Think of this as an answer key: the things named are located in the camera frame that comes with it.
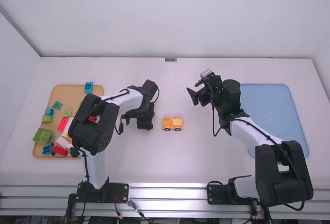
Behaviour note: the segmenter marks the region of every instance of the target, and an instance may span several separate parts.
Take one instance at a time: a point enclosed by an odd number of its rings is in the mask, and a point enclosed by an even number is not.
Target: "yellow toy car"
[[[165,131],[180,131],[184,128],[184,122],[181,117],[164,117],[162,128]]]

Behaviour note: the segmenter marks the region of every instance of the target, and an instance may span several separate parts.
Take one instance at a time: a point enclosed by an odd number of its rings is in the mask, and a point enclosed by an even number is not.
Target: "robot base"
[[[88,182],[81,182],[78,184],[75,202],[126,203],[128,191],[128,184],[109,183],[109,178],[101,189],[95,189]]]
[[[208,185],[207,202],[210,205],[250,205],[251,200],[236,195],[235,188],[230,184]]]

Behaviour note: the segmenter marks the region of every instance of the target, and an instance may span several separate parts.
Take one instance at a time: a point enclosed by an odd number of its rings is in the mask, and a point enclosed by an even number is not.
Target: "orange tray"
[[[103,87],[100,85],[93,85],[93,94],[97,96],[103,96]],[[58,101],[63,104],[60,110],[57,110],[53,108],[54,110],[54,116],[53,116],[53,121],[52,123],[42,123],[40,127],[43,127],[45,129],[49,129],[53,131],[53,135],[55,135],[55,141],[56,139],[61,136],[62,132],[57,130],[57,127],[60,123],[60,121],[63,118],[63,110],[64,109],[70,109],[72,113],[72,117],[74,117],[80,107],[80,102],[84,99],[86,96],[85,94],[85,85],[57,85],[53,88],[52,94],[49,98],[47,108],[45,109],[45,112],[48,108],[52,108],[53,104],[55,101]],[[67,155],[67,157],[64,157],[61,154],[55,154],[55,156],[52,156],[51,154],[42,154],[43,147],[45,145],[49,145],[50,143],[47,144],[41,144],[38,142],[34,142],[34,147],[33,147],[33,156],[35,158],[65,158],[65,159],[72,159],[70,153]]]

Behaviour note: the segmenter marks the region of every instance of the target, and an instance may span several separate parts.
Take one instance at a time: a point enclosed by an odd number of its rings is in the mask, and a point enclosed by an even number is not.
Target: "blue tray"
[[[309,155],[307,140],[288,86],[242,84],[241,103],[256,124],[278,138],[299,142],[305,157]]]

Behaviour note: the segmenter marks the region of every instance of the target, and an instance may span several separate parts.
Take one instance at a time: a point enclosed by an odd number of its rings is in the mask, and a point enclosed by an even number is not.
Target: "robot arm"
[[[87,181],[99,190],[108,180],[104,150],[111,141],[118,116],[124,114],[125,118],[137,118],[139,129],[152,129],[154,103],[151,99],[157,90],[157,85],[147,80],[142,87],[129,86],[111,96],[89,94],[84,98],[69,128],[73,146],[86,159],[84,182]],[[90,116],[98,117],[98,122],[89,120]]]
[[[313,188],[300,144],[274,137],[252,121],[241,109],[239,82],[222,81],[211,70],[200,76],[195,87],[204,84],[202,89],[195,92],[187,88],[193,104],[206,106],[210,103],[213,111],[218,112],[220,127],[241,140],[255,155],[255,177],[232,178],[224,186],[224,191],[231,194],[230,201],[256,198],[270,207],[310,200]],[[279,171],[278,164],[289,166],[289,170]]]

